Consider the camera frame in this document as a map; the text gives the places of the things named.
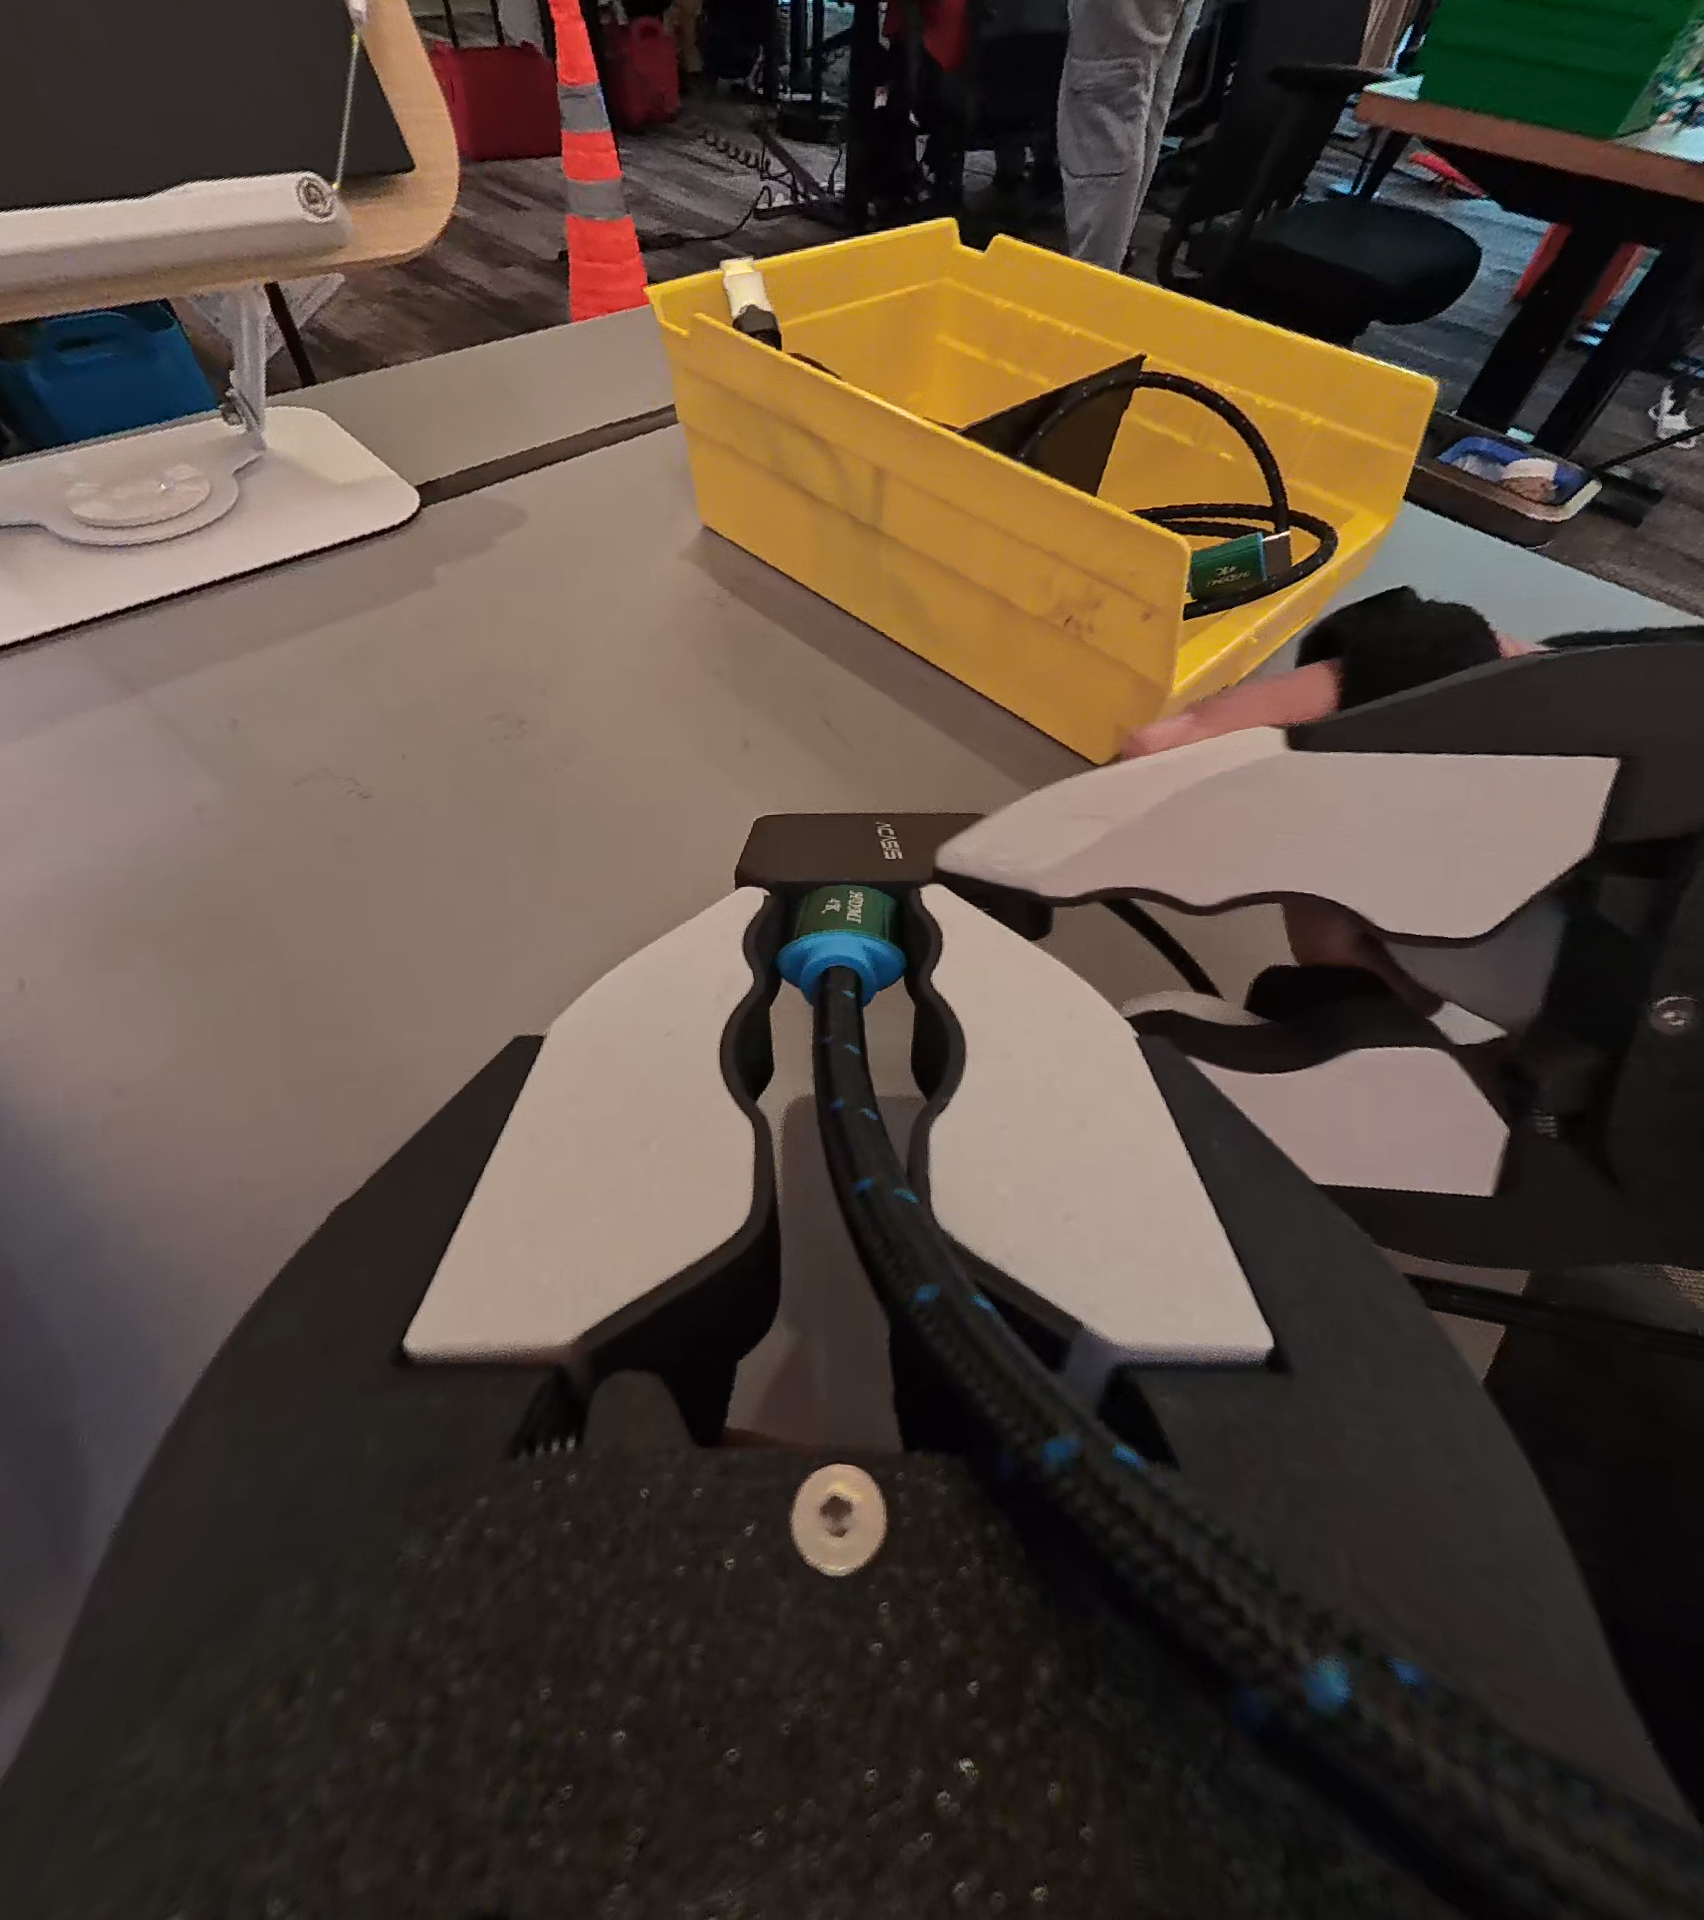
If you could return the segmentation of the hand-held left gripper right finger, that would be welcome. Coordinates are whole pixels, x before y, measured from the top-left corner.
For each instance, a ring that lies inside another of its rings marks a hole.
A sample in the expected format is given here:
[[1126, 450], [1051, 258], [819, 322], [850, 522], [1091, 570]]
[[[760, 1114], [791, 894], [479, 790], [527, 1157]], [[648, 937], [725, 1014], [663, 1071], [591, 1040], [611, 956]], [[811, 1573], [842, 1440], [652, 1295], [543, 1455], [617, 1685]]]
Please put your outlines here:
[[1272, 1328], [1142, 1040], [1068, 961], [911, 901], [909, 1170], [972, 1286], [1137, 1454], [1187, 1454], [1149, 1376], [1252, 1377]]

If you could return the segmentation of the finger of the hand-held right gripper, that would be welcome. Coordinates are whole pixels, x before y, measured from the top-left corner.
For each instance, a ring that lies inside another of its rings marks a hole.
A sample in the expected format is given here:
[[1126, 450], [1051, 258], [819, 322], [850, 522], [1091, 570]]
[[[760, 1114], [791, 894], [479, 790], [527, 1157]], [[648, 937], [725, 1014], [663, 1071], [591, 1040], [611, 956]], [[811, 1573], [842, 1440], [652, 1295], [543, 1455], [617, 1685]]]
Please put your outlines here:
[[1435, 1020], [1360, 968], [1270, 968], [1238, 1005], [1168, 987], [1121, 1004], [1320, 1188], [1491, 1197], [1511, 1123]]
[[1227, 731], [1037, 787], [948, 838], [936, 871], [1053, 903], [1321, 899], [1383, 936], [1473, 944], [1596, 847], [1616, 776], [1608, 756]]

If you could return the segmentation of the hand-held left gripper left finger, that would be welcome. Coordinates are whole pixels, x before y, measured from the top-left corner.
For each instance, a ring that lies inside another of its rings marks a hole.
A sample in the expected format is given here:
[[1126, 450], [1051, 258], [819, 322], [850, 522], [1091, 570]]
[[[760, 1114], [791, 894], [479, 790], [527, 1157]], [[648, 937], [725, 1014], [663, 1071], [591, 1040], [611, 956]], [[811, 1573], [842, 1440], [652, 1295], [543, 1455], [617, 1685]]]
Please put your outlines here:
[[701, 1445], [779, 1307], [771, 1070], [778, 899], [738, 886], [540, 1036], [401, 1334], [414, 1366], [521, 1366], [577, 1404], [622, 1374]]

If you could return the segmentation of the black hub with cable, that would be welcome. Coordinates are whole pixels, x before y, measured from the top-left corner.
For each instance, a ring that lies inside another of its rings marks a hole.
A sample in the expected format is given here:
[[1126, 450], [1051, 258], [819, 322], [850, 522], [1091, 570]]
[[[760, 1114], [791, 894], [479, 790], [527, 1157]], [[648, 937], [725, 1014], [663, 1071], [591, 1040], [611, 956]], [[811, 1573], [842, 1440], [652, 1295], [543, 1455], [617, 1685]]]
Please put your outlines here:
[[[972, 811], [793, 811], [754, 821], [733, 868], [733, 882], [770, 892], [807, 896], [823, 886], [869, 884], [897, 899], [936, 882], [936, 851], [980, 821]], [[974, 906], [1015, 933], [1037, 942], [1051, 931], [1053, 908], [981, 879], [949, 879]], [[1101, 903], [1176, 971], [1184, 987], [1222, 995], [1214, 978], [1142, 903], [1105, 897]]]

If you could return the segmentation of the yellow plastic bin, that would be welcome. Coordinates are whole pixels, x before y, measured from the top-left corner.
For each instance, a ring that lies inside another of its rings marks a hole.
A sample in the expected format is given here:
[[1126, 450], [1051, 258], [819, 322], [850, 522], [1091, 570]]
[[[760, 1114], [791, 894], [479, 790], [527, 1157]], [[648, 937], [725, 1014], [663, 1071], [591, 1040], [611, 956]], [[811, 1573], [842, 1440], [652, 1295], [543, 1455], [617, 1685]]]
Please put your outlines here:
[[[1252, 676], [1354, 585], [1392, 527], [1437, 388], [953, 220], [776, 253], [779, 347], [733, 326], [720, 270], [648, 291], [701, 524], [1064, 747], [1103, 762], [1142, 726]], [[1130, 396], [1084, 491], [965, 438], [1132, 362], [1215, 391], [1272, 452], [1307, 578], [1190, 609], [1186, 539], [1148, 509], [1265, 506], [1253, 453], [1200, 401]]]

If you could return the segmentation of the grey desk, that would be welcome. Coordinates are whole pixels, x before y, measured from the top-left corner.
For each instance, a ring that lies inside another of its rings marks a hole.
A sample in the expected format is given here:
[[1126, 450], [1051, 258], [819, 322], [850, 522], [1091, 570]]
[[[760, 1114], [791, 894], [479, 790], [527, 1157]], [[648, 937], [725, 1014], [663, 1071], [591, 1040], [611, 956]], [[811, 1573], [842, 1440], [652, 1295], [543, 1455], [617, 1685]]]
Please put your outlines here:
[[337, 382], [401, 531], [0, 657], [0, 1915], [1443, 1915], [961, 1459], [791, 1222], [798, 1447], [397, 1347], [754, 818], [1053, 739], [696, 524], [645, 315]]

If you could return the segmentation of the black floor tray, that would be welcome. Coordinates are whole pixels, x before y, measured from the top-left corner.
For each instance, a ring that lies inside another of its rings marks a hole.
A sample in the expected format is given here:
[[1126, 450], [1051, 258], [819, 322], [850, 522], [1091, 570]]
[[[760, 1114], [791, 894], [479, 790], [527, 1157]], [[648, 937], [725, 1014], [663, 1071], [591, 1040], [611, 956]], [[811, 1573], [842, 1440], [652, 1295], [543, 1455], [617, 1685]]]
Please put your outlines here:
[[1604, 486], [1584, 465], [1437, 406], [1403, 498], [1487, 538], [1537, 549], [1582, 515]]

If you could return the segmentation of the black divider panel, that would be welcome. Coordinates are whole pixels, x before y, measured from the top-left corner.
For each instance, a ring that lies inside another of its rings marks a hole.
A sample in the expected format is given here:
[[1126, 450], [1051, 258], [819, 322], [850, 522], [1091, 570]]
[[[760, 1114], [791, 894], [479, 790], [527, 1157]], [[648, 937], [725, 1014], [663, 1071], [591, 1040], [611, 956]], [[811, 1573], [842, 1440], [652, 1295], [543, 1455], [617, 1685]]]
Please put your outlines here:
[[1095, 498], [1146, 355], [1007, 406], [959, 427], [959, 438]]

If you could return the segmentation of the black office chair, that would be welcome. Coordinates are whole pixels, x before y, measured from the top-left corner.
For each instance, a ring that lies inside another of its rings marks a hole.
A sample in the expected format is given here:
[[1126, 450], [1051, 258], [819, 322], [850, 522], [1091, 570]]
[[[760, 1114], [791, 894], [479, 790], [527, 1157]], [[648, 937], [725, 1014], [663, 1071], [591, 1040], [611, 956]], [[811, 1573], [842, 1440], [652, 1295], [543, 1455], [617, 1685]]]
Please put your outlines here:
[[1246, 183], [1215, 203], [1197, 188], [1184, 195], [1158, 244], [1156, 279], [1339, 347], [1374, 323], [1425, 323], [1462, 299], [1482, 268], [1464, 228], [1416, 206], [1307, 192], [1344, 108], [1378, 79], [1342, 61], [1275, 63]]

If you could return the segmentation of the wooden work table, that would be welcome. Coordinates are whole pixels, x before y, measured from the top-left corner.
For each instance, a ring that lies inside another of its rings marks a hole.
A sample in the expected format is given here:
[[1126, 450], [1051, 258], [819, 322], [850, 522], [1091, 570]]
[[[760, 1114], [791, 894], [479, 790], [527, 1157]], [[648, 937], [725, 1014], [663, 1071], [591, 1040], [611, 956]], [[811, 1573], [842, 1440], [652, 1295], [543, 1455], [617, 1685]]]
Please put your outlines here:
[[1570, 453], [1685, 299], [1704, 286], [1704, 132], [1590, 137], [1466, 108], [1425, 103], [1421, 79], [1364, 88], [1355, 116], [1456, 161], [1494, 203], [1566, 238], [1496, 338], [1457, 403], [1464, 419], [1504, 429], [1517, 419], [1585, 301], [1628, 245], [1650, 264], [1612, 326], [1536, 425], [1536, 443]]

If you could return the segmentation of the white board stand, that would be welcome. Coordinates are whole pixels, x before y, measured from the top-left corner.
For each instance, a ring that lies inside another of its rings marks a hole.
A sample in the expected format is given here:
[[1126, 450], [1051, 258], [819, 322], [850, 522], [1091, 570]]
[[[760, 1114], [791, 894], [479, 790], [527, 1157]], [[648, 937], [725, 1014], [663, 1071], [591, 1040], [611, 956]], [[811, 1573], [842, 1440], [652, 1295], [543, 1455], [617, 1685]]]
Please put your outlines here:
[[[283, 245], [348, 242], [311, 170], [0, 209], [0, 298], [108, 270], [186, 275]], [[0, 459], [0, 652], [322, 553], [406, 524], [420, 493], [324, 412], [265, 396], [268, 299], [236, 293], [215, 407]]]

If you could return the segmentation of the green plastic bin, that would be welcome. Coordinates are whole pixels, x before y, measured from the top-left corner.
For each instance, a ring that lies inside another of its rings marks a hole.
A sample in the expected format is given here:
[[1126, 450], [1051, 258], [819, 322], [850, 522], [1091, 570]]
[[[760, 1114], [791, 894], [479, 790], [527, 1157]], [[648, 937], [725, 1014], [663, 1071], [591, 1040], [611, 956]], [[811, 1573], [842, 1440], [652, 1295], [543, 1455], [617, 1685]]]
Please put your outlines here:
[[1704, 2], [1442, 2], [1420, 101], [1622, 137], [1650, 128], [1704, 63]]

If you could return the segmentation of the orange traffic cone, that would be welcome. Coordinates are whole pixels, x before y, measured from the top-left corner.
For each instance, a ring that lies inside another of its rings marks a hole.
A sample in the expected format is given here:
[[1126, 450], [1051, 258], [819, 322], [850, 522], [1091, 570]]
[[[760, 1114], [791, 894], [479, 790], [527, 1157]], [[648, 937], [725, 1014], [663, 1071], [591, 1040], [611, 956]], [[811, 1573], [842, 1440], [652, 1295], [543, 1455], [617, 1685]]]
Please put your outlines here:
[[572, 323], [648, 305], [648, 270], [629, 218], [594, 38], [579, 2], [548, 2], [566, 183], [566, 270]]

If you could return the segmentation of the blue storage crate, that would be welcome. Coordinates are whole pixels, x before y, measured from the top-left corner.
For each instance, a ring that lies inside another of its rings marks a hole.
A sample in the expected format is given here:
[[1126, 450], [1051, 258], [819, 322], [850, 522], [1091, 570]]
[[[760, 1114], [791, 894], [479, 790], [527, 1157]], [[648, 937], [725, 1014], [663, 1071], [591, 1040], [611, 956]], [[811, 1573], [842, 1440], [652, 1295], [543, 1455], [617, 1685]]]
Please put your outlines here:
[[0, 326], [0, 418], [30, 450], [215, 410], [215, 389], [165, 299]]

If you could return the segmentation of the red tool case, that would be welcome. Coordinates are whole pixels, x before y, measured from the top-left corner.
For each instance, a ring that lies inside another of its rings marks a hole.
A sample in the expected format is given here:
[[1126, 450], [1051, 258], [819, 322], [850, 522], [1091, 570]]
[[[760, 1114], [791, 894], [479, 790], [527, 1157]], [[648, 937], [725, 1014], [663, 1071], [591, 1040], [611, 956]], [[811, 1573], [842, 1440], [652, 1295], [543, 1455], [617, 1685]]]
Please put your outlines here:
[[462, 164], [559, 155], [556, 69], [540, 46], [429, 39], [426, 51]]
[[678, 44], [660, 12], [603, 20], [599, 84], [616, 132], [652, 132], [678, 118]]

